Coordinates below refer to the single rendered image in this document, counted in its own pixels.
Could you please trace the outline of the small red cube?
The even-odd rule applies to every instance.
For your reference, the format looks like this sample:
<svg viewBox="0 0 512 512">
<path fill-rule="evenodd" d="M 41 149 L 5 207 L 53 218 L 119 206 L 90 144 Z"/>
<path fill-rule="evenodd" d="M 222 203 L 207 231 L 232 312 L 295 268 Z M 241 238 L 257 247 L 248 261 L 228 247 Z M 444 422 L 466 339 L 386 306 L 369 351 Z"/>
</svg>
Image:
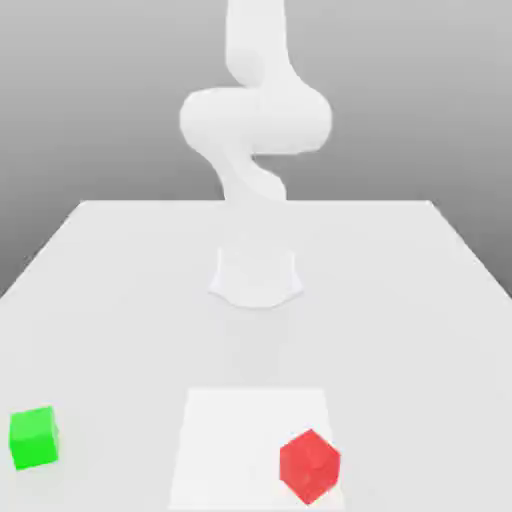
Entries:
<svg viewBox="0 0 512 512">
<path fill-rule="evenodd" d="M 306 505 L 337 484 L 340 467 L 340 452 L 313 429 L 279 450 L 279 479 Z"/>
</svg>

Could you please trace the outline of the small green cube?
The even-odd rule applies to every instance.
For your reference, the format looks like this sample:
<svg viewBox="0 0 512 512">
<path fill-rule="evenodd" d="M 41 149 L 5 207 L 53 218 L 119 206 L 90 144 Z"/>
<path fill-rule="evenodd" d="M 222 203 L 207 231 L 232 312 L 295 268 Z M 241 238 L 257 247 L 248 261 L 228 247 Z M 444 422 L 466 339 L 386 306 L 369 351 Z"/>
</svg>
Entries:
<svg viewBox="0 0 512 512">
<path fill-rule="evenodd" d="M 9 448 L 16 470 L 24 470 L 59 459 L 59 431 L 52 406 L 39 407 L 10 416 Z"/>
</svg>

